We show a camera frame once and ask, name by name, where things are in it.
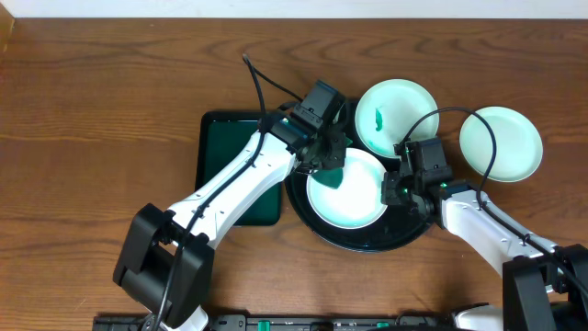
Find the green scouring pad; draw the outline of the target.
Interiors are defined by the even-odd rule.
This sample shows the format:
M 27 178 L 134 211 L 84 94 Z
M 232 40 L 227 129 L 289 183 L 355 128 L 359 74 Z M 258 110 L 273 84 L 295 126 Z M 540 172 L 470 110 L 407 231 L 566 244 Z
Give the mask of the green scouring pad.
M 327 188 L 337 189 L 343 183 L 344 169 L 319 170 L 311 175 L 312 179 Z

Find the white plate green stain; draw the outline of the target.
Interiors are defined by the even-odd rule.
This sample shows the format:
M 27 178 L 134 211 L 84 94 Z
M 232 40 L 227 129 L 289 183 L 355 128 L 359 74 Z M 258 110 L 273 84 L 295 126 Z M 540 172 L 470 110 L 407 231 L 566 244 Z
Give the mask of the white plate green stain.
M 381 182 L 386 169 L 372 154 L 347 148 L 343 183 L 327 188 L 308 177 L 306 189 L 312 209 L 328 224 L 344 230 L 364 228 L 388 206 L 381 203 Z

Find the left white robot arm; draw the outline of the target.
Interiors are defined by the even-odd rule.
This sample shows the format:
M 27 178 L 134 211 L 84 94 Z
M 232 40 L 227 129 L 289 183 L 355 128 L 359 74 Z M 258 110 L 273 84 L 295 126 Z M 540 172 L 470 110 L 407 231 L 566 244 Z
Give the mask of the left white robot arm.
M 202 308 L 216 248 L 238 219 L 292 172 L 339 170 L 346 148 L 346 104 L 265 114 L 245 147 L 190 196 L 133 217 L 113 280 L 151 313 L 151 330 L 202 330 Z

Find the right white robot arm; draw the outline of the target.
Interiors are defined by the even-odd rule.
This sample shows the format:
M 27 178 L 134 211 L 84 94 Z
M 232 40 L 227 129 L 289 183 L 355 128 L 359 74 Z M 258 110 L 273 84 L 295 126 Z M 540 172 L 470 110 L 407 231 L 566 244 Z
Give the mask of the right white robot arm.
M 447 174 L 385 174 L 382 201 L 402 204 L 469 244 L 501 276 L 503 305 L 476 305 L 453 314 L 457 330 L 584 330 L 587 249 L 560 246 L 527 230 L 465 181 Z

